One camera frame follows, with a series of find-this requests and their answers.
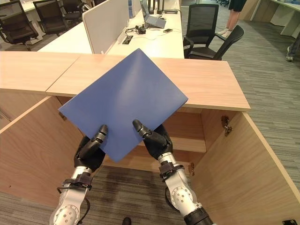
office chair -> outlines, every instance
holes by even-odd
[[[34,1],[33,4],[41,19],[38,24],[44,33],[60,36],[61,32],[68,30],[57,0]]]
[[[208,47],[215,36],[219,5],[217,4],[194,4],[189,6],[187,34],[183,40],[183,46],[204,44]],[[187,57],[189,49],[184,50]]]
[[[84,3],[80,0],[62,0],[63,6],[66,13],[64,14],[65,19],[69,21],[74,21],[76,23],[82,20],[82,6]]]
[[[94,5],[99,5],[100,3],[104,2],[106,0],[94,0]]]
[[[0,25],[0,36],[5,42],[13,45],[22,43],[31,51],[26,41],[36,39],[38,32],[28,20],[19,0],[0,4]]]
[[[224,4],[224,7],[226,7],[229,4],[229,0],[221,0],[220,5]]]
[[[193,47],[194,43],[193,41],[191,41],[190,42],[191,51],[187,56],[187,58],[198,59],[198,60],[222,60],[222,56],[229,49],[229,47],[232,46],[234,43],[236,43],[238,40],[240,40],[243,37],[243,35],[244,35],[244,30],[239,25],[237,25],[233,29],[231,34],[228,36],[228,38],[225,39],[224,43],[221,45],[221,47],[217,52],[211,50],[209,47],[194,48]]]

blue board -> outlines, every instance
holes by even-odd
[[[59,111],[89,138],[106,124],[108,136],[101,149],[118,162],[142,140],[132,125],[134,119],[155,129],[187,100],[137,49]]]

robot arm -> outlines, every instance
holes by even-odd
[[[91,174],[102,164],[105,153],[100,145],[107,135],[107,126],[102,125],[98,133],[92,138],[84,137],[74,157],[75,171],[71,179],[63,182],[63,187],[58,187],[60,201],[57,208],[50,216],[50,225],[76,225],[80,224],[87,212],[80,219],[80,206],[87,192],[91,189]]]
[[[197,196],[188,185],[184,167],[173,156],[173,144],[163,125],[154,131],[145,127],[139,120],[133,125],[150,155],[160,163],[160,176],[169,188],[172,205],[180,211],[187,225],[213,225],[207,212],[197,202]]]

gray carpet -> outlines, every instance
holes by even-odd
[[[183,0],[183,5],[195,1]],[[202,0],[202,3],[214,3]],[[182,7],[183,30],[186,32],[188,8]],[[226,24],[229,11],[220,7],[217,30]],[[269,23],[244,22],[242,40],[223,57],[227,60],[252,110],[250,116],[265,136],[278,158],[300,189],[300,53],[293,63],[285,61],[292,37],[280,35],[282,28]],[[55,39],[32,46],[37,51]],[[214,39],[211,48],[217,50],[222,41]],[[22,45],[0,42],[2,51],[25,51]],[[84,224],[120,225],[125,216],[133,224],[184,224],[164,200],[165,185],[155,173],[104,167],[94,180],[89,193],[91,210]],[[0,193],[0,225],[47,224],[52,212],[49,207],[22,201]]]

open cabinet door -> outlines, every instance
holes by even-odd
[[[0,191],[56,206],[59,187],[74,171],[80,131],[45,97],[0,130]]]
[[[218,225],[300,223],[300,193],[249,115],[230,125],[195,167],[198,202]]]

